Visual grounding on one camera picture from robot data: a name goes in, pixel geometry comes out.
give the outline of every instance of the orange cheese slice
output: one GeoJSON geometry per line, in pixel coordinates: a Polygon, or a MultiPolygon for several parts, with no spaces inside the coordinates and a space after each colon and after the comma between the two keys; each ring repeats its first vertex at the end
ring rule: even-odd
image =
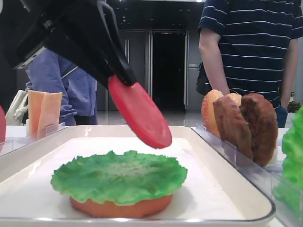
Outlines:
{"type": "Polygon", "coordinates": [[[43,129],[47,126],[56,126],[59,124],[61,101],[62,92],[47,93],[44,95],[39,118],[38,139],[46,134],[43,129]]]}
{"type": "Polygon", "coordinates": [[[38,132],[41,105],[45,94],[47,93],[41,91],[28,91],[29,134],[38,132]]]}

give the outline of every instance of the blue jeans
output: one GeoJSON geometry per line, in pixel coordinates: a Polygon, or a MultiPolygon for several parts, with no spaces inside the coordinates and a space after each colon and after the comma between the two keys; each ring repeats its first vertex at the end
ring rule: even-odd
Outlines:
{"type": "Polygon", "coordinates": [[[275,111],[276,111],[276,120],[278,122],[278,127],[285,128],[286,119],[288,116],[287,110],[279,106],[277,109],[275,109],[275,111]]]}
{"type": "Polygon", "coordinates": [[[90,117],[86,117],[86,116],[74,116],[75,120],[76,120],[76,125],[97,125],[98,121],[97,121],[97,102],[95,104],[95,114],[90,116],[90,117]]]}

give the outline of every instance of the blue shirt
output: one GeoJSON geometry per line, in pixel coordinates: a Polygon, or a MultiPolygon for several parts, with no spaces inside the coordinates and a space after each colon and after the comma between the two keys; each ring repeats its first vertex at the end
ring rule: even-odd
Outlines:
{"type": "Polygon", "coordinates": [[[300,5],[301,0],[206,0],[198,31],[205,27],[221,36],[229,89],[259,93],[280,106],[289,42],[303,36],[300,5]]]}
{"type": "Polygon", "coordinates": [[[30,82],[27,87],[36,91],[62,92],[60,123],[74,125],[74,116],[93,116],[96,104],[96,80],[78,68],[61,77],[75,65],[60,55],[45,50],[28,66],[30,82]]]}

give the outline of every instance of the white tray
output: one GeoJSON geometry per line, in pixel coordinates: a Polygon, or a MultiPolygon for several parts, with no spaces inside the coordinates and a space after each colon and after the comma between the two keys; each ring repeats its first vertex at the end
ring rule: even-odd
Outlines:
{"type": "Polygon", "coordinates": [[[171,126],[173,143],[156,150],[128,126],[75,126],[0,158],[0,226],[5,227],[265,227],[276,211],[271,199],[246,180],[191,128],[171,126]],[[53,171],[76,156],[128,150],[176,157],[188,169],[182,188],[149,220],[90,218],[72,209],[50,185],[53,171]]]}

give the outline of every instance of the lettuce leaf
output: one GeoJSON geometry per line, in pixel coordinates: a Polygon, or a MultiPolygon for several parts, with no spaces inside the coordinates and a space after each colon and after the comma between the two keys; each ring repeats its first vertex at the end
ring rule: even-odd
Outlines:
{"type": "Polygon", "coordinates": [[[178,190],[187,169],[173,157],[139,154],[135,150],[116,155],[74,158],[54,171],[51,185],[55,191],[70,195],[78,202],[92,199],[103,204],[134,205],[178,190]]]}
{"type": "Polygon", "coordinates": [[[300,188],[303,189],[303,107],[294,116],[291,129],[283,136],[282,151],[286,154],[282,171],[284,179],[273,189],[273,195],[296,215],[300,215],[300,188]]]}

